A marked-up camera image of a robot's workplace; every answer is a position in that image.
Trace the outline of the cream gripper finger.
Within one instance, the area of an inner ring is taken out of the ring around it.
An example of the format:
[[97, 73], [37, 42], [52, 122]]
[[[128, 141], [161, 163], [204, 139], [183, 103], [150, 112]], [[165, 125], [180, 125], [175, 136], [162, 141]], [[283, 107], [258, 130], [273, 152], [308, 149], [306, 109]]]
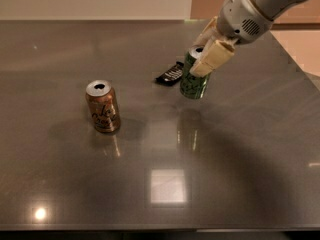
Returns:
[[195, 39], [194, 46], [210, 47], [215, 44], [221, 37], [221, 33], [217, 29], [218, 17], [213, 17], [202, 32]]
[[205, 77], [216, 70], [235, 54], [235, 46], [231, 41], [215, 40], [205, 48], [200, 58], [192, 66], [190, 73], [195, 77]]

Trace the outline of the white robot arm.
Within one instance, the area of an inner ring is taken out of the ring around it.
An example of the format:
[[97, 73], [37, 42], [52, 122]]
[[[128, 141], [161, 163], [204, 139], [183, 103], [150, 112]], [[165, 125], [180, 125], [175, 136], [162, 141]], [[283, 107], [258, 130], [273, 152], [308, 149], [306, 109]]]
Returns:
[[225, 0], [194, 44], [203, 46], [190, 73], [204, 77], [235, 54], [236, 45], [249, 44], [268, 32], [289, 8], [308, 0]]

